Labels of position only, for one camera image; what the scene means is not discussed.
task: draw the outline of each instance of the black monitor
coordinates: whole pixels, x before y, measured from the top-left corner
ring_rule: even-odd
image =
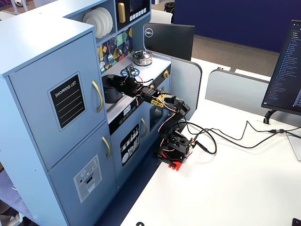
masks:
[[[301,115],[301,21],[290,24],[261,106]]]
[[[149,50],[191,60],[194,26],[178,24],[144,25],[144,44]]]

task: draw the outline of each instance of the black pot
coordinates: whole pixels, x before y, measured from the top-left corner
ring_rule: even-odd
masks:
[[[109,80],[113,77],[113,74],[108,74],[102,77],[104,100],[107,104],[114,104],[122,98],[122,94],[109,83]]]

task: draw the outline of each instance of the computer monitor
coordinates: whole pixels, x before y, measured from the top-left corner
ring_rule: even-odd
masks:
[[[191,60],[194,26],[178,24],[144,25],[144,44],[149,50]]]
[[[261,106],[301,115],[301,21],[290,24]]]

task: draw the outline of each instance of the white plate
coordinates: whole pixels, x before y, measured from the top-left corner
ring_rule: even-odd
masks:
[[[122,158],[122,163],[123,163],[123,164],[127,161],[128,156],[129,156],[129,153],[128,153],[128,152],[125,153],[125,155],[124,155],[123,158]]]
[[[110,33],[113,28],[113,19],[112,19],[110,12],[106,8],[103,8],[103,7],[98,7],[96,9],[102,11],[105,14],[105,16],[107,17],[108,22],[109,22],[108,33]]]
[[[103,35],[107,35],[108,33],[108,29],[109,29],[109,21],[107,19],[107,16],[101,11],[101,10],[97,10],[97,9],[94,9],[93,10],[95,13],[97,13],[103,20]]]
[[[97,12],[94,10],[87,12],[84,16],[83,22],[95,27],[95,36],[97,38],[101,39],[103,37],[104,21]]]

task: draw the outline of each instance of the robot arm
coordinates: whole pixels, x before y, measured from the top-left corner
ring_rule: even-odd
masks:
[[[159,137],[162,138],[162,155],[158,158],[169,164],[173,169],[178,170],[189,152],[191,140],[176,130],[173,126],[189,112],[190,107],[183,99],[176,96],[160,93],[159,90],[144,86],[137,82],[130,75],[127,77],[111,76],[109,83],[118,92],[135,98],[143,98],[145,102],[167,109],[173,113],[159,128]]]

